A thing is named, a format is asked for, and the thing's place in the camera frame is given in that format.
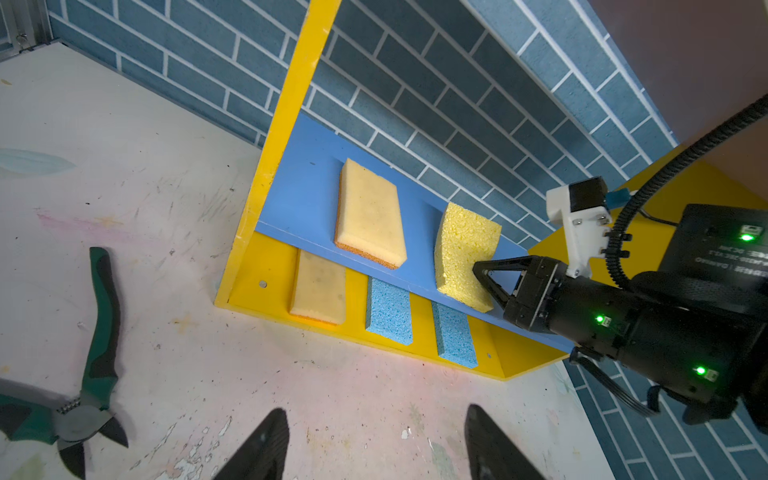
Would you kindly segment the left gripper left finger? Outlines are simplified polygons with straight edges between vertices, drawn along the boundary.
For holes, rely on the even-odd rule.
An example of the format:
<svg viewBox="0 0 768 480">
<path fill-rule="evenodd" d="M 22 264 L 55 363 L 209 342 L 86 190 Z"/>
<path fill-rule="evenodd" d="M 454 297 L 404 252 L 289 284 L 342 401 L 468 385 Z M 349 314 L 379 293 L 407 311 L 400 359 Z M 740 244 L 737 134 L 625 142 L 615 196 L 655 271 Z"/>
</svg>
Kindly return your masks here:
<svg viewBox="0 0 768 480">
<path fill-rule="evenodd" d="M 214 479 L 282 479 L 289 440 L 287 412 L 275 408 L 219 469 Z"/>
</svg>

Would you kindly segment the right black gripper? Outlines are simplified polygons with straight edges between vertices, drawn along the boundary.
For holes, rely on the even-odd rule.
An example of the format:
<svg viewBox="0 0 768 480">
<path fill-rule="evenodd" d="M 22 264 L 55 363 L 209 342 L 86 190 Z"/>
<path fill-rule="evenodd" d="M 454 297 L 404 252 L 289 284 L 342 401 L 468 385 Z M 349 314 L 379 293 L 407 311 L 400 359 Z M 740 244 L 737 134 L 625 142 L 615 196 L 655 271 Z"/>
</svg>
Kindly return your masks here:
<svg viewBox="0 0 768 480">
<path fill-rule="evenodd" d="M 767 214 L 691 204 L 660 266 L 626 288 L 571 278 L 541 256 L 477 261 L 473 274 L 510 323 L 574 344 L 573 359 L 610 358 L 681 402 L 695 425 L 743 403 L 767 426 Z M 512 292 L 498 282 L 518 280 Z"/>
</svg>

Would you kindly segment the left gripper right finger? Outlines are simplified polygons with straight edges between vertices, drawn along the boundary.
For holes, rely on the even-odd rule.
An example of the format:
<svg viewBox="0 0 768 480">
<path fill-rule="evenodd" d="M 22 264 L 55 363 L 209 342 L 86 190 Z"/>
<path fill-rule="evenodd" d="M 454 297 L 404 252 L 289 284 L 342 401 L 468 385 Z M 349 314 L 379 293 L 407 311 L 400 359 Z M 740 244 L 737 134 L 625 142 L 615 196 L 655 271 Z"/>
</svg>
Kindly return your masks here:
<svg viewBox="0 0 768 480">
<path fill-rule="evenodd" d="M 545 477 L 477 404 L 467 409 L 464 437 L 472 480 Z"/>
</svg>

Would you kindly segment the bright yellow sponge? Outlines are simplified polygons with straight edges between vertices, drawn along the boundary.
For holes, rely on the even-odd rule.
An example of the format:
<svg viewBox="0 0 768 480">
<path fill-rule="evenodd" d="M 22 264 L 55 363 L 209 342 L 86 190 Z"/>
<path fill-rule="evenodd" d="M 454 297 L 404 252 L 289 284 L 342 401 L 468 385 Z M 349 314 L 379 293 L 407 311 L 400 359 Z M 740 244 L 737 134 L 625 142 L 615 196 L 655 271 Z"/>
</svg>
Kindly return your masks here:
<svg viewBox="0 0 768 480">
<path fill-rule="evenodd" d="M 473 273 L 474 264 L 495 255 L 502 227 L 458 204 L 443 213 L 434 249 L 437 290 L 486 313 L 494 308 L 491 295 Z"/>
</svg>

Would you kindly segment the blue sponge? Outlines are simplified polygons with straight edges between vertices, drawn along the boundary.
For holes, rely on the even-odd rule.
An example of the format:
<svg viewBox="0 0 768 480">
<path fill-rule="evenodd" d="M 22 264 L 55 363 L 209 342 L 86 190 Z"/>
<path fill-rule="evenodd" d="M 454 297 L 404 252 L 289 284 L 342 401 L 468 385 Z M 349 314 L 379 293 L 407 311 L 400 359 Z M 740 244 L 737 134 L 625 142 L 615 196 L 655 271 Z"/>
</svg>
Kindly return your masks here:
<svg viewBox="0 0 768 480">
<path fill-rule="evenodd" d="M 366 330 L 400 345 L 413 342 L 410 293 L 377 278 L 368 279 Z"/>
<path fill-rule="evenodd" d="M 465 368 L 478 366 L 468 317 L 445 305 L 432 304 L 438 356 Z"/>
</svg>

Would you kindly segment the pale yellow orange-backed sponge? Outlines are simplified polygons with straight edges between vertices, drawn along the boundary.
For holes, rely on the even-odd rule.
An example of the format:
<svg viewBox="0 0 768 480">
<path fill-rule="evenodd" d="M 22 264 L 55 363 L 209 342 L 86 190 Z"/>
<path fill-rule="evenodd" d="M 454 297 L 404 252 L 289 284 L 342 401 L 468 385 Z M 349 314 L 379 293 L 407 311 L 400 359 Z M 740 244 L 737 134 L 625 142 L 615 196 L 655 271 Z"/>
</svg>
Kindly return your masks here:
<svg viewBox="0 0 768 480">
<path fill-rule="evenodd" d="M 289 313 L 332 325 L 346 320 L 346 268 L 299 250 Z"/>
</svg>

